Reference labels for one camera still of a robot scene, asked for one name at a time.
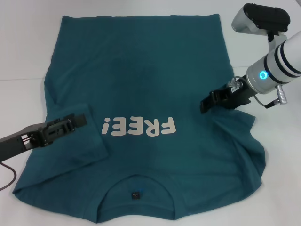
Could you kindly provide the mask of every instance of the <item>cable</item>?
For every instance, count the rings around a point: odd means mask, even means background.
[[[249,86],[249,83],[247,82],[246,79],[242,78],[242,77],[238,77],[238,76],[234,76],[235,79],[241,79],[242,81],[245,82],[245,84],[247,84],[247,86],[251,89],[251,87]],[[255,98],[255,100],[263,107],[266,107],[266,105],[264,105],[258,98],[256,95],[253,96]]]
[[[0,188],[0,191],[2,191],[2,190],[4,190],[5,188],[8,188],[9,186],[11,186],[11,185],[14,183],[14,181],[15,181],[16,178],[17,178],[17,173],[16,173],[16,171],[15,171],[13,168],[11,168],[10,166],[5,165],[5,164],[2,163],[2,162],[0,162],[0,165],[6,167],[6,168],[8,168],[8,169],[10,169],[10,170],[13,171],[13,173],[14,173],[14,178],[13,178],[13,180],[12,180],[9,184],[7,184],[7,185],[5,185],[4,187],[1,187],[1,188]]]

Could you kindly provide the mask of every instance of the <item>tag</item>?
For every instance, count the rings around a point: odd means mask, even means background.
[[[140,192],[133,192],[133,193],[132,193],[132,199],[133,199],[133,200],[138,200],[138,199],[140,199]]]

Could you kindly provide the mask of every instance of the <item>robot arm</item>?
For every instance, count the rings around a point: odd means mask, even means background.
[[[286,104],[282,85],[301,76],[301,32],[290,39],[283,35],[290,23],[282,9],[245,4],[232,22],[236,32],[266,35],[269,53],[251,65],[242,78],[235,78],[220,89],[211,91],[201,102],[201,113],[218,105],[235,109],[250,103],[257,93],[267,94],[277,89],[278,98],[267,105]]]

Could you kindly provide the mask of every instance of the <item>white surface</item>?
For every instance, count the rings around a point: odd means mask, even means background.
[[[245,0],[2,0],[0,1],[0,137],[42,122],[46,108],[43,79],[50,63],[60,20],[68,16],[209,15],[219,13],[235,74],[267,53],[266,38],[238,34],[231,22]],[[298,32],[301,9],[293,0],[261,0],[262,5],[285,9],[291,17],[287,36]],[[301,79],[284,86],[289,104],[269,110],[253,102],[240,107],[257,117],[251,131],[265,147],[267,167],[263,186],[249,198],[210,212],[177,221],[125,216],[103,225],[146,226],[299,226],[301,225]],[[258,96],[268,103],[274,92]],[[5,161],[22,172],[29,152]],[[0,168],[0,187],[13,174]],[[88,226],[91,222],[47,212],[18,201],[14,185],[0,192],[0,225]]]

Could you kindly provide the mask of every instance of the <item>t-shirt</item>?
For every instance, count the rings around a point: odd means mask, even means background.
[[[174,220],[248,197],[265,167],[254,117],[199,108],[232,77],[219,15],[64,16],[46,121],[83,113],[87,125],[34,149],[15,196],[96,223]]]

